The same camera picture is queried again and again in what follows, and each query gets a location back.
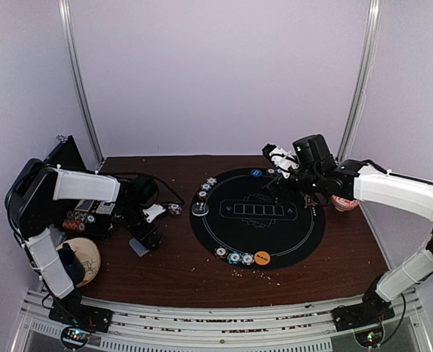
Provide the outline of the dark blue mug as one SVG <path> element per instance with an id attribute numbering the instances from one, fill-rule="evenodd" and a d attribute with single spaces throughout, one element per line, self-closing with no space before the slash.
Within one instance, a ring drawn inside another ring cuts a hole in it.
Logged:
<path id="1" fill-rule="evenodd" d="M 59 254 L 59 259 L 73 284 L 75 286 L 81 284 L 86 275 L 85 268 L 72 250 L 71 246 L 64 242 L 57 252 Z"/>

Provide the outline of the red white patterned bowl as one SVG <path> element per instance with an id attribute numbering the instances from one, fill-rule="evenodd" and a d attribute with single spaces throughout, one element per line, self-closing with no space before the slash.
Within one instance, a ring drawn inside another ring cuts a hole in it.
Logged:
<path id="1" fill-rule="evenodd" d="M 349 200 L 338 196 L 332 196 L 331 200 L 334 208 L 340 212 L 351 211 L 359 205 L 359 201 L 357 199 Z"/>

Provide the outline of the clear acrylic dealer button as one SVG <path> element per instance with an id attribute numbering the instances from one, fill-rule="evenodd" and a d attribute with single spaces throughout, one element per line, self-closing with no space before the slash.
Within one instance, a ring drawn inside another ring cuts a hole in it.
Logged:
<path id="1" fill-rule="evenodd" d="M 206 202 L 195 202 L 191 207 L 191 213 L 198 217 L 206 216 L 209 211 L 210 208 Z"/>

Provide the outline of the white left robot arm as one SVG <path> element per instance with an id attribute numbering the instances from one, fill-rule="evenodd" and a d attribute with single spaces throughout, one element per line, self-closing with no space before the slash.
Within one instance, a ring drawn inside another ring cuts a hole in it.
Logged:
<path id="1" fill-rule="evenodd" d="M 5 198 L 7 217 L 51 294 L 63 298 L 57 309 L 70 325 L 81 325 L 87 311 L 83 304 L 68 297 L 75 283 L 62 265 L 51 237 L 57 218 L 56 202 L 66 199 L 112 203 L 132 235 L 145 248 L 154 249 L 160 236 L 153 221 L 166 212 L 164 206 L 149 203 L 155 192 L 144 175 L 129 180 L 63 169 L 37 158 L 29 159 L 22 168 Z"/>

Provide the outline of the front chips row in case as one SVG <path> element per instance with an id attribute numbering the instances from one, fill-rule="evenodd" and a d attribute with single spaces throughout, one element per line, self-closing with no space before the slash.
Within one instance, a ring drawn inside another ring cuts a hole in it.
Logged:
<path id="1" fill-rule="evenodd" d="M 75 210 L 69 210 L 67 212 L 67 219 L 82 221 L 85 224 L 94 224 L 96 222 L 96 217 L 91 213 L 79 212 Z"/>

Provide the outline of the blue cream 10 chip stack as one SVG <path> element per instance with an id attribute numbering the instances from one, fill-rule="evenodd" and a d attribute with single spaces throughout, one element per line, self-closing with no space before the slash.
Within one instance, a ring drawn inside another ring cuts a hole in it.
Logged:
<path id="1" fill-rule="evenodd" d="M 176 203 L 170 203 L 168 209 L 169 213 L 173 216 L 178 216 L 182 213 L 182 206 Z"/>

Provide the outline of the aluminium frame post right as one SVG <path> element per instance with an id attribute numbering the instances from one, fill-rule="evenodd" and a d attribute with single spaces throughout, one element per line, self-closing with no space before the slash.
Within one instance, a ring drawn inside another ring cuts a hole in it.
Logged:
<path id="1" fill-rule="evenodd" d="M 348 158 L 358 131 L 362 110 L 366 102 L 366 86 L 374 64 L 381 10 L 382 1 L 371 0 L 369 2 L 358 74 L 353 89 L 351 104 L 349 106 L 347 121 L 337 153 L 337 159 L 339 161 Z"/>

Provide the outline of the red 5 chips in case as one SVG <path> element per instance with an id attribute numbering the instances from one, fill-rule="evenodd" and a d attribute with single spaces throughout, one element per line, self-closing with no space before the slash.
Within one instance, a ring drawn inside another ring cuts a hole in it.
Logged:
<path id="1" fill-rule="evenodd" d="M 86 226 L 82 221 L 68 219 L 65 219 L 63 221 L 62 227 L 65 231 L 70 232 L 84 232 L 86 229 Z"/>

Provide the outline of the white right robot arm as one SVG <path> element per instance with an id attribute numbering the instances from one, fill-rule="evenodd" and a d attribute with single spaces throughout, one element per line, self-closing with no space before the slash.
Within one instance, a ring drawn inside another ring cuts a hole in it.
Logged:
<path id="1" fill-rule="evenodd" d="M 362 323 L 373 323 L 385 312 L 386 301 L 433 274 L 433 180 L 397 173 L 370 159 L 338 161 L 321 134 L 294 141 L 291 150 L 266 144 L 262 154 L 280 174 L 268 187 L 275 200 L 295 192 L 316 201 L 339 197 L 428 223 L 429 235 L 416 242 L 417 249 L 382 274 L 364 295 L 357 310 Z"/>

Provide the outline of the white playing card box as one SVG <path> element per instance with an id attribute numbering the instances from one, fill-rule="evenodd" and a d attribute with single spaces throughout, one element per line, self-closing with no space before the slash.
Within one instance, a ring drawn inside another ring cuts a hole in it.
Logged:
<path id="1" fill-rule="evenodd" d="M 114 207 L 115 204 L 113 202 L 99 202 L 99 205 L 95 210 L 95 213 L 111 215 L 113 213 Z"/>

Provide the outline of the aluminium frame post left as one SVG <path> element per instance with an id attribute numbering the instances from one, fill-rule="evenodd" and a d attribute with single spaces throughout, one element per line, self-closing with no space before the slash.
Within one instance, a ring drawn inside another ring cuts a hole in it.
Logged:
<path id="1" fill-rule="evenodd" d="M 78 99 L 78 104 L 82 119 L 86 128 L 86 134 L 89 138 L 93 154 L 97 163 L 102 164 L 105 161 L 102 148 L 98 139 L 95 124 L 92 119 L 92 114 L 87 99 L 84 80 L 81 73 L 81 67 L 76 48 L 75 34 L 73 28 L 73 20 L 71 15 L 70 1 L 59 0 L 59 15 L 64 32 L 64 38 L 67 46 L 70 67 L 73 75 L 73 85 Z"/>

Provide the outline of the red triangular all-in marker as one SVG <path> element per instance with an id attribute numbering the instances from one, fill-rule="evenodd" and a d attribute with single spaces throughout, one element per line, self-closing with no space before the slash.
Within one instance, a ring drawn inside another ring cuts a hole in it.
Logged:
<path id="1" fill-rule="evenodd" d="M 313 196 L 306 194 L 304 200 L 305 200 L 305 208 L 317 206 L 317 200 Z"/>

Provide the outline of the aluminium frame post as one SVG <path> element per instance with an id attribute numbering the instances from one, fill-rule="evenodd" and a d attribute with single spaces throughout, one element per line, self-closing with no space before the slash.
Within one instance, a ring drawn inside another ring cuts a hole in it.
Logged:
<path id="1" fill-rule="evenodd" d="M 105 161 L 102 148 L 98 139 L 95 124 L 92 119 L 92 114 L 87 99 L 84 80 L 81 73 L 81 67 L 76 48 L 75 34 L 73 28 L 73 20 L 71 15 L 70 1 L 59 0 L 59 15 L 64 32 L 64 38 L 67 46 L 70 67 L 73 75 L 73 85 L 78 99 L 78 104 L 82 119 L 86 128 L 86 134 L 89 138 L 93 154 L 97 163 L 102 164 Z"/>
<path id="2" fill-rule="evenodd" d="M 366 102 L 366 86 L 374 64 L 381 10 L 382 1 L 371 0 L 369 2 L 358 74 L 353 89 L 351 104 L 349 106 L 347 121 L 337 153 L 337 159 L 339 161 L 348 158 L 358 131 L 362 110 Z"/>

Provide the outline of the yellow big blind button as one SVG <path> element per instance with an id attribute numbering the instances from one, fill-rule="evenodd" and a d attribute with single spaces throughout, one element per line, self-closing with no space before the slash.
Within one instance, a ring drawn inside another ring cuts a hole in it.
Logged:
<path id="1" fill-rule="evenodd" d="M 255 253 L 254 257 L 254 261 L 257 265 L 260 266 L 266 266 L 270 263 L 271 261 L 271 256 L 268 252 L 265 251 L 258 251 Z"/>

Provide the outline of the round black poker mat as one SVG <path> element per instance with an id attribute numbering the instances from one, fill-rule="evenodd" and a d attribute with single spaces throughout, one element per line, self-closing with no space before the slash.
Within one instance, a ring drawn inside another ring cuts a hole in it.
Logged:
<path id="1" fill-rule="evenodd" d="M 243 265 L 241 268 L 274 270 L 297 264 L 321 244 L 326 229 L 325 211 L 321 206 L 305 208 L 305 194 L 296 193 L 277 205 L 262 187 L 275 178 L 267 169 L 253 177 L 252 169 L 233 169 L 214 176 L 217 183 L 207 191 L 206 199 L 195 193 L 190 204 L 190 225 L 199 243 L 211 254 L 219 246 L 231 252 L 255 255 L 268 252 L 266 266 Z M 206 216 L 191 213 L 195 202 L 206 202 Z"/>

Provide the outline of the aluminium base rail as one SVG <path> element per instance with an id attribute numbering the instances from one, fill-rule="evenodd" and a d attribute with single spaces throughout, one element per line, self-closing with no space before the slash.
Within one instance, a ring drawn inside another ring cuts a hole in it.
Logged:
<path id="1" fill-rule="evenodd" d="M 113 313 L 108 332 L 93 334 L 85 351 L 364 351 L 359 340 L 383 328 L 380 351 L 433 351 L 421 302 L 414 290 L 393 302 L 395 317 L 339 331 L 333 309 L 358 296 L 304 304 L 252 308 L 176 308 L 83 299 Z"/>

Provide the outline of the blue small blind button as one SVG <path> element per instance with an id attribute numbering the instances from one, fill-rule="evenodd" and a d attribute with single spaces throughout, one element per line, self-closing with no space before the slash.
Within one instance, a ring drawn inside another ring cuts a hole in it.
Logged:
<path id="1" fill-rule="evenodd" d="M 253 177 L 261 177 L 263 175 L 263 172 L 260 169 L 252 169 L 251 175 Z"/>

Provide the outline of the beige patterned plate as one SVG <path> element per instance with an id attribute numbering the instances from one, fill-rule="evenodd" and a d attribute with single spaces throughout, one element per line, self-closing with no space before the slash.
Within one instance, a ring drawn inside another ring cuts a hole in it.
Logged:
<path id="1" fill-rule="evenodd" d="M 64 242 L 71 246 L 85 268 L 86 275 L 84 280 L 76 287 L 87 285 L 97 276 L 100 269 L 101 258 L 98 247 L 88 238 L 73 238 Z M 60 249 L 63 243 L 58 245 L 56 250 Z"/>

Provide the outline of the black poker set case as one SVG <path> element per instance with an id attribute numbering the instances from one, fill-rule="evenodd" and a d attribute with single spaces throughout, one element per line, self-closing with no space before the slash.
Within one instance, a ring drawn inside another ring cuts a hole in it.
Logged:
<path id="1" fill-rule="evenodd" d="M 45 159 L 47 164 L 60 165 L 73 171 L 87 170 L 72 136 L 57 136 L 59 143 Z M 53 225 L 70 237 L 83 236 L 93 240 L 108 240 L 120 221 L 119 208 L 114 202 L 90 199 L 61 199 L 53 202 Z"/>

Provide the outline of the blue-backed playing card box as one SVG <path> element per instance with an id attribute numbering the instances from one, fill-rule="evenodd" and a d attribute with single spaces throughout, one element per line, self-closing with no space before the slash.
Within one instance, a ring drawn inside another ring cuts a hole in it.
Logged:
<path id="1" fill-rule="evenodd" d="M 92 211 L 94 205 L 95 205 L 95 201 L 94 200 L 82 199 L 75 206 L 75 211 L 89 213 L 89 212 Z"/>

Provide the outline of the blue playing card deck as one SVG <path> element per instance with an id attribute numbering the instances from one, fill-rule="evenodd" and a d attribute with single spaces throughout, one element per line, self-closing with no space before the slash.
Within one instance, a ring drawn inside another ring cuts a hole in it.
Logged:
<path id="1" fill-rule="evenodd" d="M 143 257 L 149 252 L 149 250 L 135 238 L 130 239 L 129 245 L 139 257 Z"/>

